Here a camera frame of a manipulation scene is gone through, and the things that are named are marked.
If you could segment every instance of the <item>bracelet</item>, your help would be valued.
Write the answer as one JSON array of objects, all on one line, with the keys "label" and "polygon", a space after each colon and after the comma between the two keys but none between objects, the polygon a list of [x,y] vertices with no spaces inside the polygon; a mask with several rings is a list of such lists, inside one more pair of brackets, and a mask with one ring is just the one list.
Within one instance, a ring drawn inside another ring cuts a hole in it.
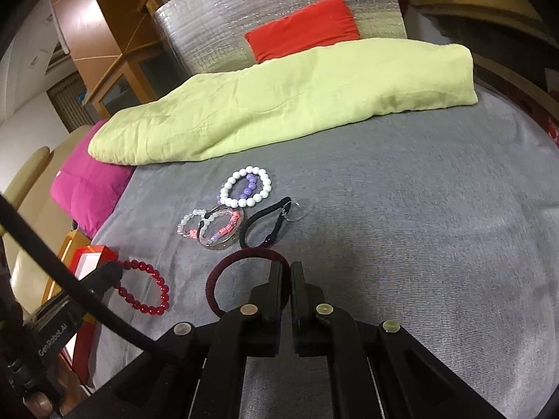
[{"label": "bracelet", "polygon": [[283,221],[286,220],[285,216],[291,209],[291,203],[292,201],[290,197],[282,198],[276,204],[273,204],[272,206],[269,206],[261,211],[258,211],[253,216],[251,216],[250,219],[245,221],[239,229],[239,244],[241,248],[246,249],[247,247],[250,247],[247,244],[245,238],[247,236],[248,229],[251,227],[252,224],[254,224],[254,222],[258,221],[258,219],[264,217],[265,215],[268,215],[276,210],[281,209],[282,211],[276,220],[276,225],[274,225],[274,229],[272,230],[272,233],[266,236],[264,242],[260,244],[258,247],[269,247],[273,243],[275,243],[278,233],[280,232],[281,226],[283,224]]},{"label": "bracelet", "polygon": [[281,310],[287,305],[289,295],[291,292],[291,277],[290,277],[290,266],[287,260],[278,252],[272,249],[264,249],[263,247],[249,247],[247,249],[237,250],[231,255],[225,257],[221,260],[218,265],[213,268],[208,280],[206,280],[206,301],[208,301],[208,306],[212,309],[212,312],[221,317],[225,314],[223,310],[217,305],[215,299],[215,284],[219,279],[219,276],[223,271],[233,263],[239,260],[244,260],[246,258],[261,258],[264,260],[270,260],[271,262],[280,262],[283,269],[282,285],[281,285]]},{"label": "bracelet", "polygon": [[[228,224],[220,228],[210,238],[205,238],[205,233],[210,223],[216,217],[223,215],[230,215]],[[207,249],[224,249],[232,243],[243,218],[244,211],[242,209],[233,210],[225,205],[218,205],[202,216],[198,230],[194,230],[194,238],[198,239],[198,242]]]},{"label": "bracelet", "polygon": [[184,238],[192,237],[192,230],[186,232],[184,231],[184,226],[194,216],[203,216],[206,212],[207,211],[205,209],[194,209],[190,214],[185,214],[185,216],[181,219],[181,223],[177,226],[177,233]]},{"label": "bracelet", "polygon": [[[252,192],[256,190],[256,183],[258,182],[258,179],[255,175],[258,175],[260,177],[260,180],[262,182],[262,190],[256,192],[254,196],[251,197]],[[230,190],[233,188],[233,185],[237,182],[237,180],[244,176],[246,176],[249,180],[248,187],[242,191],[242,194],[239,196],[238,200],[230,198],[229,194]],[[227,179],[227,182],[220,190],[219,202],[229,208],[244,208],[247,206],[253,207],[257,203],[261,202],[263,199],[267,198],[271,191],[272,181],[266,173],[266,170],[249,165],[246,169],[240,169],[239,171],[234,172],[229,177],[229,179]]]},{"label": "bracelet", "polygon": [[138,260],[124,260],[119,262],[123,269],[138,269],[139,271],[144,271],[149,274],[157,286],[161,289],[161,304],[158,306],[149,306],[143,304],[138,299],[134,297],[126,288],[124,288],[120,282],[117,282],[114,287],[118,290],[118,295],[122,296],[126,302],[128,302],[133,309],[139,310],[141,313],[149,313],[149,315],[163,315],[165,310],[169,309],[169,286],[165,284],[165,279],[161,277],[159,271],[157,271],[152,265],[148,265],[146,262],[138,262]]}]

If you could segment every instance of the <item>ceiling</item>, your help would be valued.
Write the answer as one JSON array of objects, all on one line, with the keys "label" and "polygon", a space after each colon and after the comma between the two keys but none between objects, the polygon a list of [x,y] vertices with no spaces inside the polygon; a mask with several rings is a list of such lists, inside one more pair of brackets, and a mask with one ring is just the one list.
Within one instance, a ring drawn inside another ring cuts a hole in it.
[{"label": "ceiling", "polygon": [[0,124],[32,97],[75,71],[67,61],[61,69],[46,74],[57,43],[50,0],[40,0],[0,61]]}]

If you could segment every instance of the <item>metal screw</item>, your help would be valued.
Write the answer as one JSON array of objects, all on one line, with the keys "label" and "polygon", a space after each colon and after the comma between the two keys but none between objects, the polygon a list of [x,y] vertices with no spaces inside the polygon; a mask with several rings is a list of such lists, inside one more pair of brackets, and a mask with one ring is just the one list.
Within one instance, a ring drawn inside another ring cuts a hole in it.
[{"label": "metal screw", "polygon": [[178,336],[185,336],[192,332],[192,324],[190,323],[177,323],[173,327],[173,332]]},{"label": "metal screw", "polygon": [[395,334],[400,330],[400,323],[398,323],[395,319],[387,319],[384,323],[382,323],[382,328],[389,334]]},{"label": "metal screw", "polygon": [[256,312],[258,312],[258,307],[254,304],[245,304],[241,307],[241,313],[243,315],[254,315]]},{"label": "metal screw", "polygon": [[334,312],[334,308],[330,304],[317,305],[318,315],[330,315],[332,312]]}]

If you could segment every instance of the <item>clear beaded bracelet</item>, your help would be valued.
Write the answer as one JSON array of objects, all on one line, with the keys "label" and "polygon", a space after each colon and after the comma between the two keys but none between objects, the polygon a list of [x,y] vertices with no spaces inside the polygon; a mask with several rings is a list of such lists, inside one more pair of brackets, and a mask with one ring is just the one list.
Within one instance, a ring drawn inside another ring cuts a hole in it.
[{"label": "clear beaded bracelet", "polygon": [[[220,228],[218,231],[213,233],[210,238],[205,237],[206,230],[208,226],[218,217],[222,215],[229,215],[229,222],[227,225]],[[234,242],[234,237],[236,236],[244,218],[244,211],[242,209],[231,209],[225,205],[218,205],[212,210],[208,211],[200,221],[197,239],[202,246],[206,249],[224,249],[229,247]]]},{"label": "clear beaded bracelet", "polygon": [[[217,218],[228,215],[229,222],[215,232],[210,238],[205,237],[206,230]],[[192,228],[190,230],[185,230],[188,221],[190,221],[195,216],[199,216],[200,223],[198,228]],[[190,214],[186,214],[182,219],[180,224],[177,226],[178,235],[184,238],[192,238],[198,240],[200,244],[204,247],[213,248],[214,245],[218,244],[222,246],[223,243],[228,241],[234,233],[240,227],[244,213],[242,210],[232,210],[224,205],[219,205],[216,208],[206,211],[205,209],[194,209]]]}]

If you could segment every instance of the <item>red beaded bracelet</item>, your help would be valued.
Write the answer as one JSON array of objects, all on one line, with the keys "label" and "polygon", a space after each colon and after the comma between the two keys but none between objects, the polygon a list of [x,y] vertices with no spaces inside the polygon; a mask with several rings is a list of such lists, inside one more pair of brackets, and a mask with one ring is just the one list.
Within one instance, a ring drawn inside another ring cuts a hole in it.
[{"label": "red beaded bracelet", "polygon": [[148,265],[144,262],[138,262],[138,260],[125,260],[124,262],[119,262],[124,269],[139,269],[140,271],[145,271],[147,274],[150,274],[154,279],[155,283],[161,289],[161,305],[158,307],[149,306],[147,304],[142,304],[132,293],[129,293],[126,288],[121,286],[120,282],[115,285],[115,288],[118,290],[118,294],[121,295],[126,302],[132,305],[133,309],[139,310],[141,313],[149,313],[149,315],[163,315],[165,310],[169,309],[169,286],[165,284],[165,279],[163,279],[159,275],[159,271],[157,271],[152,265]]}]

